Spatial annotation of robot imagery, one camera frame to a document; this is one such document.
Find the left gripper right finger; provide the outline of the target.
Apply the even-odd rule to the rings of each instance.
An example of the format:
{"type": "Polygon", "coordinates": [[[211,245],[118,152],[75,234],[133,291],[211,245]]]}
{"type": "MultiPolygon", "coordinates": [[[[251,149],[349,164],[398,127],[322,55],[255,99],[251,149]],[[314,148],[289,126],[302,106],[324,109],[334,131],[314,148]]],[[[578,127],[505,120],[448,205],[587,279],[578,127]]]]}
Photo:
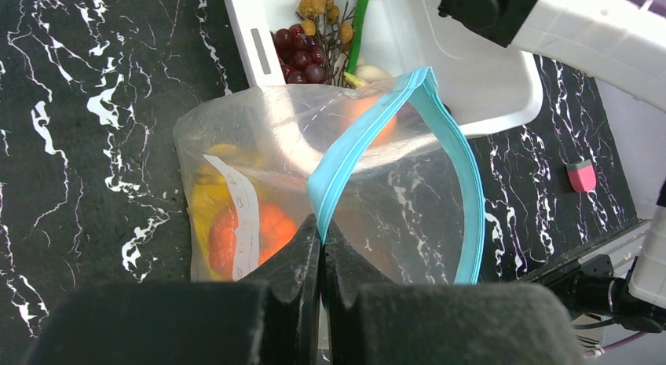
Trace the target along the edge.
{"type": "Polygon", "coordinates": [[[336,224],[321,236],[334,364],[582,364],[565,307],[534,283],[404,285],[336,224]]]}

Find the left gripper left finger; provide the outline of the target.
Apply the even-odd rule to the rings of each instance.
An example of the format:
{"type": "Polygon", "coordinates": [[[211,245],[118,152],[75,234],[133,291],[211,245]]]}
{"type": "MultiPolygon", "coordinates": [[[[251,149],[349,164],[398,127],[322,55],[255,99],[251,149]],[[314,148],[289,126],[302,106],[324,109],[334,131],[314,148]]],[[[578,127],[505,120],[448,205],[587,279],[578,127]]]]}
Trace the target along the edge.
{"type": "Polygon", "coordinates": [[[315,364],[320,237],[309,215],[237,282],[103,283],[69,294],[26,364],[315,364]]]}

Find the small orange pumpkin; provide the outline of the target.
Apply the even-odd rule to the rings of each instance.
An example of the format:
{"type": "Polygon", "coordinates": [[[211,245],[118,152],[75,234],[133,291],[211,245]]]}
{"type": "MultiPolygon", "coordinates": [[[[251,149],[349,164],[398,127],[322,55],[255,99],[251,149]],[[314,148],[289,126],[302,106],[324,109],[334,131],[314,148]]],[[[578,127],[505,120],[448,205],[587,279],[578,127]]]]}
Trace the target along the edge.
{"type": "Polygon", "coordinates": [[[260,202],[254,215],[224,209],[207,234],[208,266],[215,278],[237,281],[286,246],[296,231],[296,223],[272,202],[260,202]]]}

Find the yellow banana bunch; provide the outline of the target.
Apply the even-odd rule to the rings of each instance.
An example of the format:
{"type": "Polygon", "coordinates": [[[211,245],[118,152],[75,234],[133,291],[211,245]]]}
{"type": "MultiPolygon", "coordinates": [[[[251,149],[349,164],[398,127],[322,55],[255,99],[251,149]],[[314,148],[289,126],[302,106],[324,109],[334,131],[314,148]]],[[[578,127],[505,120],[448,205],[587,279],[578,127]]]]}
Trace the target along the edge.
{"type": "Polygon", "coordinates": [[[225,177],[208,161],[203,161],[196,170],[190,197],[191,279],[232,281],[238,218],[225,177]]]}

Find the clear zip top bag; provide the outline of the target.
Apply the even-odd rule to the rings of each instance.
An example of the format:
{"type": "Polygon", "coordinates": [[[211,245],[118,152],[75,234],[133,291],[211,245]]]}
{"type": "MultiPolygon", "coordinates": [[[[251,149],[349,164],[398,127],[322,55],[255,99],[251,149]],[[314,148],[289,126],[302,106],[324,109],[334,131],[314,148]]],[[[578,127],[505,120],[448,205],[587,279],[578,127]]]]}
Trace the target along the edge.
{"type": "Polygon", "coordinates": [[[359,89],[258,86],[200,104],[174,127],[187,205],[208,161],[237,215],[272,202],[297,228],[309,215],[322,234],[336,224],[399,283],[475,284],[485,197],[438,93],[426,67],[359,89]]]}

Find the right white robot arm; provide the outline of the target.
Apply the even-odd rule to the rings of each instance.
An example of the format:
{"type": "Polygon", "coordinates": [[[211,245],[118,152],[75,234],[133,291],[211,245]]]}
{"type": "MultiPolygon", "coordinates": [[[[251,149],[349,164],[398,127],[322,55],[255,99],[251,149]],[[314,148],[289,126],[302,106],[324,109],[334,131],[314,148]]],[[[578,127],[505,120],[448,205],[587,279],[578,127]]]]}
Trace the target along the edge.
{"type": "MultiPolygon", "coordinates": [[[[665,17],[658,0],[439,0],[437,13],[495,44],[549,57],[665,108],[665,17]]],[[[625,278],[577,276],[566,306],[607,324],[665,329],[665,196],[625,278]]]]}

